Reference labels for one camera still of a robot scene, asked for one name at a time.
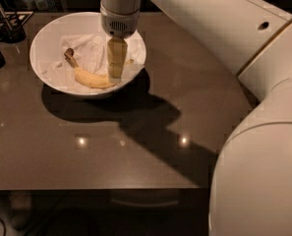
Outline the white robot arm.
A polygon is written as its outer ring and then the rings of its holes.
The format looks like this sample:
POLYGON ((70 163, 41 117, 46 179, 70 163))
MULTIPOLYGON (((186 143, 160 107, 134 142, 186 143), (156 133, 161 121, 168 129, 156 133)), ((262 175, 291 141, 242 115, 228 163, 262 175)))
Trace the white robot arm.
MULTIPOLYGON (((209 236, 292 236, 292 15, 263 0, 150 0, 211 51, 259 105, 230 135, 210 188, 209 236)), ((101 0, 126 37, 141 0, 101 0)))

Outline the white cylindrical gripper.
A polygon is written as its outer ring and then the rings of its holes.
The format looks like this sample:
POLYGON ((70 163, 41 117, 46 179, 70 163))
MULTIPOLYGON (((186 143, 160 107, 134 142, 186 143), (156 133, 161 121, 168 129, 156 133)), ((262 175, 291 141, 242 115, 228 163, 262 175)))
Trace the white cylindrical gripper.
POLYGON ((121 79, 128 48, 123 38, 135 33, 139 14, 140 7, 132 5, 100 6, 102 28, 112 36, 107 41, 107 63, 109 77, 113 80, 121 79))

